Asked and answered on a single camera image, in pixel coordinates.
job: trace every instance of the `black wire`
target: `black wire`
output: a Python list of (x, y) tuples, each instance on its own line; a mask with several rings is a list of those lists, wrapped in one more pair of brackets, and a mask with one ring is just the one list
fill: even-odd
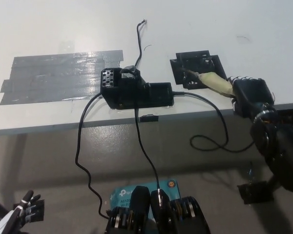
[(152, 167), (152, 169), (154, 171), (154, 174), (155, 174), (155, 177), (156, 177), (156, 187), (157, 187), (157, 189), (159, 189), (160, 188), (160, 183), (159, 183), (157, 171), (156, 171), (155, 166), (152, 163), (151, 159), (147, 156), (147, 153), (146, 153), (146, 151), (145, 151), (145, 149), (144, 149), (144, 147), (142, 145), (142, 142), (141, 142), (141, 136), (140, 136), (140, 130), (139, 130), (139, 124), (138, 124), (138, 108), (135, 108), (135, 122), (136, 122), (137, 134), (138, 134), (138, 140), (139, 140), (140, 147), (142, 149), (142, 152), (146, 156), (148, 162), (151, 164), (151, 167)]
[[(137, 36), (138, 36), (138, 46), (139, 46), (139, 57), (135, 63), (135, 67), (137, 68), (137, 66), (139, 65), (140, 63), (140, 60), (141, 60), (141, 57), (142, 57), (142, 48), (141, 48), (141, 37), (140, 37), (140, 33), (139, 33), (139, 27), (140, 25), (144, 24), (145, 23), (145, 19), (141, 22), (141, 23), (138, 23), (137, 25)], [(138, 124), (138, 105), (137, 103), (135, 102), (135, 122), (136, 122), (136, 128), (137, 128), (137, 134), (138, 134), (138, 140), (139, 140), (139, 144), (140, 144), (140, 147), (141, 147), (141, 150), (142, 152), (144, 153), (145, 157), (147, 158), (148, 162), (151, 164), (152, 166), (152, 169), (154, 171), (154, 174), (155, 174), (155, 177), (156, 177), (156, 187), (157, 189), (160, 189), (160, 182), (159, 182), (159, 179), (158, 179), (158, 175), (157, 175), (157, 171), (155, 169), (155, 166), (154, 164), (152, 163), (151, 159), (148, 157), (144, 147), (143, 147), (143, 144), (141, 142), (141, 136), (140, 136), (140, 130), (139, 130), (139, 124)]]
[(93, 193), (99, 198), (99, 200), (100, 200), (100, 205), (99, 205), (99, 210), (98, 210), (99, 215), (102, 216), (103, 218), (108, 219), (107, 216), (105, 216), (104, 214), (101, 213), (102, 197), (100, 196), (100, 194), (99, 194), (97, 191), (95, 191), (95, 190), (91, 187), (91, 174), (90, 174), (90, 172), (89, 172), (84, 166), (82, 166), (81, 164), (79, 164), (79, 162), (78, 162), (78, 157), (79, 157), (79, 152), (80, 152), (80, 141), (81, 141), (81, 136), (82, 136), (82, 128), (83, 128), (83, 123), (84, 123), (84, 117), (85, 117), (85, 115), (86, 115), (86, 113), (87, 113), (87, 110), (88, 110), (89, 106), (91, 105), (91, 103), (93, 103), (93, 101), (94, 101), (96, 98), (98, 98), (100, 95), (101, 95), (101, 93), (98, 93), (97, 95), (95, 95), (95, 96), (94, 96), (94, 97), (88, 102), (88, 104), (87, 104), (86, 107), (84, 108), (84, 111), (83, 111), (82, 116), (81, 116), (81, 118), (80, 118), (79, 126), (78, 126), (77, 151), (76, 151), (75, 163), (76, 163), (76, 165), (77, 165), (80, 169), (82, 169), (84, 172), (87, 173), (88, 178), (89, 178), (89, 180), (88, 180), (88, 188), (89, 188), (89, 189), (90, 189), (90, 190), (91, 190), (91, 191), (92, 191), (92, 192), (93, 192)]
[[(208, 103), (209, 105), (211, 105), (217, 112), (217, 114), (219, 115), (219, 117), (221, 118), (221, 121), (223, 123), (223, 126), (224, 126), (224, 130), (225, 130), (225, 143), (223, 143), (222, 145), (221, 144), (218, 144), (215, 140), (211, 139), (210, 137), (208, 136), (205, 136), (205, 135), (194, 135), (190, 138), (190, 146), (196, 150), (199, 150), (199, 151), (205, 151), (205, 152), (208, 152), (208, 151), (215, 151), (215, 150), (218, 150), (218, 149), (223, 149), (224, 151), (227, 151), (227, 152), (230, 152), (230, 153), (241, 153), (241, 152), (244, 152), (246, 150), (248, 150), (253, 144), (254, 144), (254, 141), (249, 144), (248, 146), (246, 146), (245, 148), (243, 149), (240, 149), (240, 150), (230, 150), (230, 149), (227, 149), (226, 146), (229, 142), (229, 134), (228, 134), (228, 129), (227, 129), (227, 125), (226, 125), (226, 122), (225, 122), (225, 119), (222, 115), (222, 113), (220, 112), (220, 110), (218, 109), (217, 106), (215, 106), (214, 103), (212, 103), (211, 101), (209, 101), (208, 99), (200, 96), (200, 95), (197, 95), (197, 94), (193, 94), (193, 93), (187, 93), (187, 92), (174, 92), (173, 93), (174, 96), (177, 96), (177, 95), (187, 95), (187, 96), (191, 96), (191, 97), (196, 97), (196, 98), (199, 98), (200, 100), (203, 100), (204, 102)], [(214, 143), (217, 147), (215, 148), (211, 148), (211, 149), (201, 149), (201, 148), (198, 148), (196, 147), (194, 144), (193, 144), (193, 140), (198, 138), (198, 137), (201, 137), (201, 138), (204, 138), (206, 140), (209, 140), (211, 141), (212, 143)]]
[(139, 63), (140, 63), (140, 60), (141, 60), (141, 57), (142, 57), (142, 48), (141, 48), (141, 38), (140, 38), (140, 33), (139, 33), (139, 27), (140, 25), (144, 24), (145, 23), (145, 19), (141, 22), (141, 23), (138, 23), (137, 25), (137, 35), (138, 35), (138, 45), (139, 45), (139, 57), (137, 58), (137, 61), (135, 63), (135, 67), (138, 67)]

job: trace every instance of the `black connector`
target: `black connector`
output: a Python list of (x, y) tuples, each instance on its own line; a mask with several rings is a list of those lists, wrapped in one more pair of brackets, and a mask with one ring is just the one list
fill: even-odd
[(172, 106), (171, 83), (146, 83), (135, 67), (101, 71), (101, 94), (111, 109)]

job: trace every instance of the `robotic arm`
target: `robotic arm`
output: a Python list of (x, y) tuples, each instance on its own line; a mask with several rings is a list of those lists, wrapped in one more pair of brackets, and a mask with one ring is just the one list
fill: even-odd
[(273, 107), (271, 93), (262, 79), (229, 78), (235, 112), (253, 124), (251, 137), (273, 173), (275, 181), (293, 192), (293, 125), (285, 123)]

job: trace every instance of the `gray floor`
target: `gray floor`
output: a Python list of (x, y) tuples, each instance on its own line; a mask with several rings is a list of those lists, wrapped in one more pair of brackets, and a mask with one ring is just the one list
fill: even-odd
[[(231, 149), (251, 139), (249, 123), (226, 118)], [(271, 173), (255, 148), (233, 155), (223, 151), (193, 150), (188, 139), (207, 134), (222, 142), (216, 117), (141, 124), (142, 141), (161, 178), (175, 178), (181, 196), (194, 196), (213, 234), (293, 234), (293, 195), (280, 189), (276, 201), (244, 205), (237, 185), (249, 180), (250, 161), (255, 179)], [(7, 207), (28, 189), (45, 199), (45, 221), (28, 224), (30, 233), (99, 234), (106, 220), (98, 213), (98, 199), (88, 190), (87, 178), (74, 164), (77, 131), (0, 136), (0, 202)], [(210, 144), (197, 141), (202, 147)], [(134, 125), (88, 128), (83, 131), (80, 162), (93, 174), (93, 187), (102, 195), (103, 211), (109, 196), (122, 185), (153, 181), (150, 165), (141, 152)]]

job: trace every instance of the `black robotic finger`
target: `black robotic finger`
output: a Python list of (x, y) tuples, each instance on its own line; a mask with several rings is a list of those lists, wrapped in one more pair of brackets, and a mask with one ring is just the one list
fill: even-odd
[(263, 105), (274, 104), (274, 100), (263, 79), (251, 77), (230, 77), (227, 79), (233, 87), (234, 111), (242, 116), (254, 119), (263, 110)]

